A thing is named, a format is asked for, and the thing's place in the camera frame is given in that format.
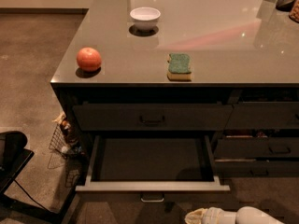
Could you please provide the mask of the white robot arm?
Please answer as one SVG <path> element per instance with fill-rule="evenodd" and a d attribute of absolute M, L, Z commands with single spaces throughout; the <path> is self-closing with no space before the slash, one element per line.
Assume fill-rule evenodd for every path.
<path fill-rule="evenodd" d="M 224 211 L 220 208 L 200 208 L 188 213 L 186 224 L 284 224 L 265 212 L 245 206 L 236 212 Z"/>

